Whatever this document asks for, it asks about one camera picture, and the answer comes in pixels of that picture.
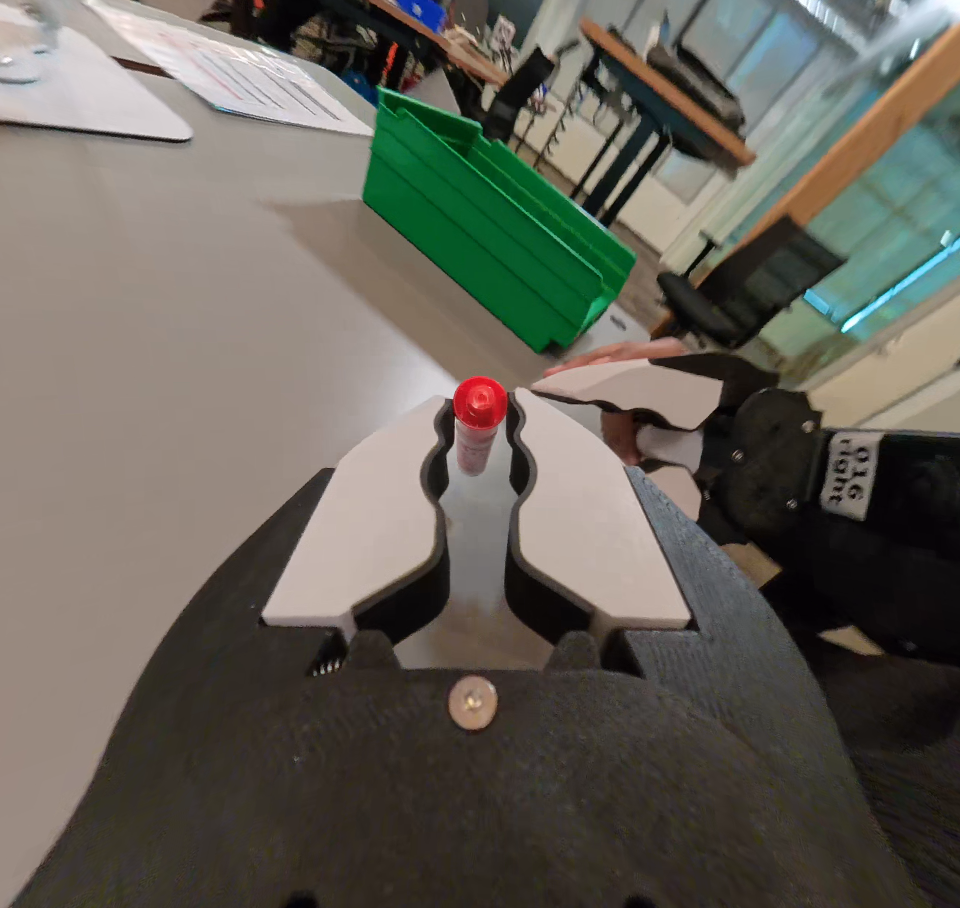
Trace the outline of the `long wooden table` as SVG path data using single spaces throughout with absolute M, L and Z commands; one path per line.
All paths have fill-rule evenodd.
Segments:
M 431 52 L 443 64 L 458 67 L 486 85 L 500 87 L 508 81 L 508 72 L 481 53 L 432 31 L 413 14 L 403 11 L 396 0 L 364 1 L 368 9 L 353 14 L 355 20 L 369 22 L 376 31 L 383 29 L 385 35 L 409 49 L 411 53 L 421 56 Z

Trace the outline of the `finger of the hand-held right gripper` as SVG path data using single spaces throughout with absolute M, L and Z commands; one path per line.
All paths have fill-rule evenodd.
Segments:
M 612 412 L 644 412 L 661 425 L 695 430 L 720 407 L 724 383 L 640 359 L 567 369 L 534 382 L 530 390 Z
M 690 473 L 696 473 L 701 466 L 702 429 L 685 431 L 646 424 L 638 430 L 635 438 L 638 453 L 644 461 L 682 467 Z

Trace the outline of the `green plastic box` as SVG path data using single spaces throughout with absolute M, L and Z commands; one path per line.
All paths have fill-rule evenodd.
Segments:
M 588 331 L 637 262 L 480 123 L 383 87 L 362 199 L 536 353 Z

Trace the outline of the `white rounded tray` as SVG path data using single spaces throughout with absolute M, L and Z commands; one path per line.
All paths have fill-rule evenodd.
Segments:
M 1 123 L 36 129 L 186 143 L 193 130 L 87 36 L 62 28 L 36 53 L 36 23 L 1 6 Z

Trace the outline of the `wooden pillar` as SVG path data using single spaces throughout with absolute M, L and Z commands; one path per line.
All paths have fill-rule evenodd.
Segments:
M 781 219 L 800 228 L 810 222 L 878 162 L 958 85 L 959 24 L 945 28 L 925 51 L 826 150 L 788 191 L 766 206 L 743 232 L 736 251 Z

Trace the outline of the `white printed paper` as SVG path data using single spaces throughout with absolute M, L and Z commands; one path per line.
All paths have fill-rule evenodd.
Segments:
M 215 110 L 337 134 L 374 130 L 294 62 L 86 0 L 91 12 Z

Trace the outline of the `blue plastic bin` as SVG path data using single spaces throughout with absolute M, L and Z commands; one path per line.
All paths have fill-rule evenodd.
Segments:
M 436 0 L 395 0 L 398 7 L 434 33 L 440 33 L 447 21 L 447 10 Z

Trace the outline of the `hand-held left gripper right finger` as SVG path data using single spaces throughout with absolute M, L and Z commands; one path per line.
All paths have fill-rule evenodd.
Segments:
M 510 611 L 552 645 L 585 632 L 683 631 L 692 614 L 628 470 L 606 444 L 527 389 L 510 395 Z

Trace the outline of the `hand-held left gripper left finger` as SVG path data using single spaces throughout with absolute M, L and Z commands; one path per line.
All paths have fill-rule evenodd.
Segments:
M 347 642 L 399 641 L 450 595 L 443 574 L 450 400 L 428 398 L 354 446 L 332 470 L 261 612 L 271 628 L 320 628 Z

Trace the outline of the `red dry erase marker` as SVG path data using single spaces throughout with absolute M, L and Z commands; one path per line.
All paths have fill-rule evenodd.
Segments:
M 473 376 L 457 387 L 452 403 L 458 467 L 465 476 L 477 477 L 486 470 L 506 418 L 508 393 L 495 379 Z

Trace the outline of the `wooden table with dark legs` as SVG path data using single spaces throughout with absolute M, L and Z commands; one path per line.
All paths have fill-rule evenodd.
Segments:
M 641 183 L 671 150 L 691 148 L 695 157 L 730 174 L 755 162 L 755 152 L 738 134 L 645 62 L 615 30 L 584 16 L 579 29 L 591 55 L 576 91 L 592 94 L 598 106 L 616 112 L 619 121 L 574 187 L 574 201 L 618 135 L 634 123 L 627 140 L 582 201 L 582 208 L 600 224 L 609 227 L 617 220 Z

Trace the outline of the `person's right hand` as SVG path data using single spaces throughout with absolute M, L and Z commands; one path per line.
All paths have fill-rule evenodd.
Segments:
M 572 357 L 544 371 L 543 377 L 590 365 L 673 358 L 688 353 L 690 353 L 690 350 L 687 346 L 682 341 L 672 337 L 647 342 L 621 342 Z M 602 438 L 627 467 L 638 467 L 641 464 L 642 457 L 637 445 L 638 431 L 631 414 L 601 411 Z

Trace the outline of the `black mesh office chair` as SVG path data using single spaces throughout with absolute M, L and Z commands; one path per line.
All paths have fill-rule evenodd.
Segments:
M 692 335 L 722 350 L 739 350 L 848 260 L 783 215 L 694 282 L 694 270 L 713 246 L 707 237 L 685 272 L 657 276 L 666 317 L 654 337 Z

